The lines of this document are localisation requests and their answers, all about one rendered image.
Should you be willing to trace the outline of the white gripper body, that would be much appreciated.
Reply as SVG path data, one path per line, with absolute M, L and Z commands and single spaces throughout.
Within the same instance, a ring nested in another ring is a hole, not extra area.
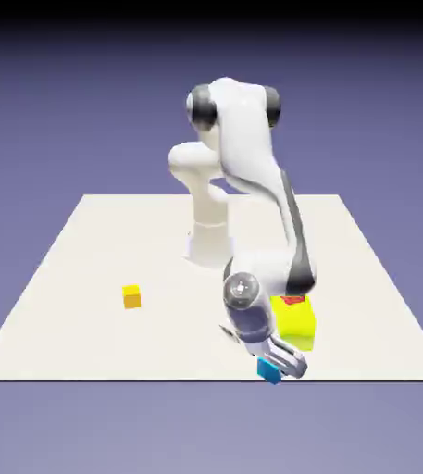
M 284 376 L 301 379 L 307 371 L 308 365 L 304 355 L 274 336 L 269 336 L 261 342 L 245 343 L 244 346 L 251 355 L 264 359 Z

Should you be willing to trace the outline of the large yellow box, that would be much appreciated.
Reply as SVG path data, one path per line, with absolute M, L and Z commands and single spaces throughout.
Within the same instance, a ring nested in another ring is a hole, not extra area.
M 281 296 L 270 297 L 278 335 L 284 342 L 301 351 L 312 351 L 316 333 L 316 318 L 309 297 L 305 295 L 305 300 L 302 303 L 291 306 L 285 305 L 280 298 Z

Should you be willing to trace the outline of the small orange cube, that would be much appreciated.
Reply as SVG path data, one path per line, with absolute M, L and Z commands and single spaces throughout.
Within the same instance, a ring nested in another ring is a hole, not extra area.
M 142 306 L 141 290 L 138 285 L 126 285 L 122 287 L 123 305 L 126 309 L 139 308 Z

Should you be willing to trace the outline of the small blue cube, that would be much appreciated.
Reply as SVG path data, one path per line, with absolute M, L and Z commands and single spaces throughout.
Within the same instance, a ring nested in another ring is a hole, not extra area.
M 264 381 L 277 385 L 281 382 L 281 373 L 277 366 L 259 357 L 256 366 L 257 375 Z

